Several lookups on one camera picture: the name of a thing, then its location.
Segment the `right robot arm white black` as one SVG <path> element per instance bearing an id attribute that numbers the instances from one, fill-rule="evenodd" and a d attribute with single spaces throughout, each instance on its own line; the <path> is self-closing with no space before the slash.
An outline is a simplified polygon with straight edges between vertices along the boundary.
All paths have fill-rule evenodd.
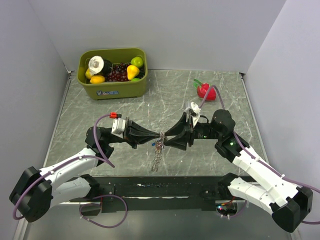
<path id="1" fill-rule="evenodd" d="M 165 146 L 186 150 L 194 140 L 213 139 L 216 151 L 229 162 L 244 170 L 257 184 L 228 173 L 219 182 L 218 193 L 223 199 L 237 197 L 254 204 L 267 213 L 286 232 L 292 233 L 311 212 L 314 188 L 280 174 L 238 134 L 229 111 L 218 109 L 212 119 L 198 122 L 197 111 L 186 110 L 180 120 L 165 135 Z"/>

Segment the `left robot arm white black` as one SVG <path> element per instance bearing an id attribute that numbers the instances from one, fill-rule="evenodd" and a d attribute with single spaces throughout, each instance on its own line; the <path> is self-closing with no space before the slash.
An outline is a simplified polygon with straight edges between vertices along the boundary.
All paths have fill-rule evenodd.
<path id="1" fill-rule="evenodd" d="M 112 112 L 112 127 L 94 124 L 86 132 L 84 147 L 75 155 L 48 167 L 36 169 L 31 166 L 23 171 L 11 194 L 14 205 L 12 217 L 26 219 L 29 223 L 40 219 L 52 207 L 73 200 L 85 198 L 95 200 L 99 195 L 99 184 L 86 170 L 107 164 L 114 168 L 110 156 L 113 143 L 127 143 L 133 149 L 159 138 L 158 132 L 148 130 L 121 115 Z"/>

